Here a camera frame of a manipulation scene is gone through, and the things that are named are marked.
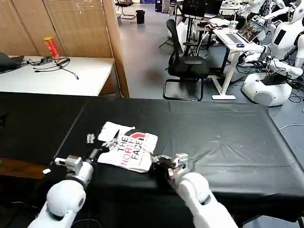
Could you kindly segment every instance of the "white bag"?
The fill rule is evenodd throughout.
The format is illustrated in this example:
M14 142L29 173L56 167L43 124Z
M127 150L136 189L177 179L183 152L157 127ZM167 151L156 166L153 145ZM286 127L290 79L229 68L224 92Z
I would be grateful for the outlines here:
M118 145L108 153L102 153L99 163L115 165L136 172L147 172L152 165L152 155L157 143L157 136L135 130L134 127L126 127L107 122L98 139L110 141L120 130Z

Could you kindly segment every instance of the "mouse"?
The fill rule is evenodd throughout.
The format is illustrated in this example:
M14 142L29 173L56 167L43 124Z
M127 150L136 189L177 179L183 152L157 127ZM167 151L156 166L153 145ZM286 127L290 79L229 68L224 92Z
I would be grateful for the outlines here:
M245 47L245 45L244 44L237 44L237 48L243 48L243 47Z

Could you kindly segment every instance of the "pringles can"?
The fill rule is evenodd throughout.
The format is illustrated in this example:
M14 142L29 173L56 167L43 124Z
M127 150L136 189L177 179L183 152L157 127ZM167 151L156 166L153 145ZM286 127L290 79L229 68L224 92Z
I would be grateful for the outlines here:
M53 38L52 37L44 37L44 41L47 44L47 47L48 47L48 50L49 50L49 52L52 56L52 59L53 60L59 60L60 56L59 56L59 53L58 53L58 50L56 48L56 45L54 43Z

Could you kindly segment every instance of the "white desk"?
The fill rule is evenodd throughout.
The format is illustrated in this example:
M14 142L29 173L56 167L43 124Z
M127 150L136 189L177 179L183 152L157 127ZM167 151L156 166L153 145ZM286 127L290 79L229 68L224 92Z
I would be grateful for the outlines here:
M26 56L24 60L39 61L41 58ZM71 61L65 69L76 73L79 80L62 69L54 72L34 72L33 67L51 67L53 62L41 66L27 65L0 74L0 92L98 96L110 74L114 74L112 78L117 84L113 58L69 58Z
M230 54L233 55L233 59L231 61L231 64L229 66L229 71L227 72L228 74L226 75L225 82L223 86L221 87L217 77L214 75L210 75L209 78L211 78L214 82L214 85L219 93L219 95L213 95L212 99L213 100L235 100L236 97L234 95L226 95L228 86L230 84L232 75L236 69L236 66L238 64L238 57L242 51L260 51L262 52L264 48L260 45L257 45L255 43L247 43L245 40L239 38L240 40L243 40L243 44L245 45L244 47L237 47L236 44L228 44L226 42L226 35L229 33L229 30L219 30L215 29L213 30L214 34L217 35L217 37L225 44L227 48L230 50Z

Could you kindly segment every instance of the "black table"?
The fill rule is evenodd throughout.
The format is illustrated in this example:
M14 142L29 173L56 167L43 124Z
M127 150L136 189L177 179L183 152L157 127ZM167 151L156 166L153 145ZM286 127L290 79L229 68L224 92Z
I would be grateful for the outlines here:
M260 215L296 221L302 214L304 170L261 105L91 98L58 155L88 153L86 134L106 121L157 135L155 154L188 153L193 170L204 175L238 224ZM123 212L129 219L150 205L184 213L183 202L164 186L153 173L105 164L91 182L101 198L133 205Z
M48 165L86 101L83 96L0 92L0 157Z

